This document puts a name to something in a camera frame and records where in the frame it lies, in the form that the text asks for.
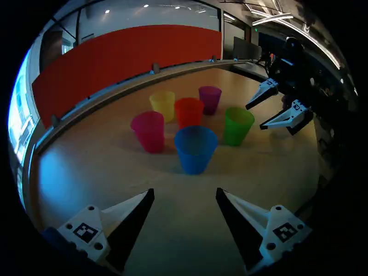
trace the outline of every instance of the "blue cup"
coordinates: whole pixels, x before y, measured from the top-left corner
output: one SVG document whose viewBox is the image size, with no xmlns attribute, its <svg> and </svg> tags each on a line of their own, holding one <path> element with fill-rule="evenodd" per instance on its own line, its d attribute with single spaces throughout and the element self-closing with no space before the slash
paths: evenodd
<svg viewBox="0 0 368 276">
<path fill-rule="evenodd" d="M 217 136 L 203 126 L 188 126 L 175 136 L 181 167 L 187 174 L 202 173 L 217 147 Z"/>
</svg>

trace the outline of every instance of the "orange cup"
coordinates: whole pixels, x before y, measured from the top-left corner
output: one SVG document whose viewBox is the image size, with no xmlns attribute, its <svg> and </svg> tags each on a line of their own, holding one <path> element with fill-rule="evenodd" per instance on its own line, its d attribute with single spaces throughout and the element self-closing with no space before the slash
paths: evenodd
<svg viewBox="0 0 368 276">
<path fill-rule="evenodd" d="M 179 129 L 200 126 L 204 104 L 196 98 L 183 98 L 174 104 Z"/>
</svg>

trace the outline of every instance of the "plastic cup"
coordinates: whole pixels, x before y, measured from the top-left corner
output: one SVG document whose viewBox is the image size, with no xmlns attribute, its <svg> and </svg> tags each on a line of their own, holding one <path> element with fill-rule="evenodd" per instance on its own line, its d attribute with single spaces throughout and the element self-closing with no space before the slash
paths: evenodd
<svg viewBox="0 0 368 276">
<path fill-rule="evenodd" d="M 196 98 L 183 98 L 175 102 L 174 108 L 179 129 L 189 126 L 199 126 L 204 104 Z"/>
<path fill-rule="evenodd" d="M 173 92 L 156 92 L 149 97 L 152 109 L 164 116 L 165 123 L 174 118 L 175 94 Z"/>
<path fill-rule="evenodd" d="M 225 111 L 225 143 L 230 146 L 239 146 L 254 123 L 253 114 L 249 111 L 230 107 Z"/>
<path fill-rule="evenodd" d="M 181 167 L 187 174 L 202 173 L 217 147 L 217 136 L 203 126 L 188 126 L 175 136 Z"/>
<path fill-rule="evenodd" d="M 202 86 L 198 91 L 199 99 L 204 103 L 203 114 L 215 114 L 221 97 L 221 89 L 214 86 Z"/>
<path fill-rule="evenodd" d="M 134 117 L 130 128 L 145 151 L 158 153 L 165 148 L 164 125 L 164 116 L 161 113 L 147 111 Z"/>
</svg>

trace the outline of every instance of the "yellow cup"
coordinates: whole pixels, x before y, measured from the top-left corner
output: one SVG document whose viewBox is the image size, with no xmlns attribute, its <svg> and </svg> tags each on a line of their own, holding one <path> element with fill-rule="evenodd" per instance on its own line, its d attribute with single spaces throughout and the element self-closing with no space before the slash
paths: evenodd
<svg viewBox="0 0 368 276">
<path fill-rule="evenodd" d="M 152 109 L 160 112 L 164 116 L 165 123 L 174 118 L 175 94 L 173 92 L 156 92 L 149 97 L 149 101 L 151 102 Z"/>
</svg>

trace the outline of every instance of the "green cup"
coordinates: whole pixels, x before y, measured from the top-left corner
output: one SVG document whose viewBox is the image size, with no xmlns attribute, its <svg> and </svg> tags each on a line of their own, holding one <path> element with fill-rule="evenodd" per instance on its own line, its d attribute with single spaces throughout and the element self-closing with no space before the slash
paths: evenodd
<svg viewBox="0 0 368 276">
<path fill-rule="evenodd" d="M 229 107 L 225 111 L 225 143 L 230 146 L 239 146 L 253 123 L 252 113 L 240 107 Z"/>
</svg>

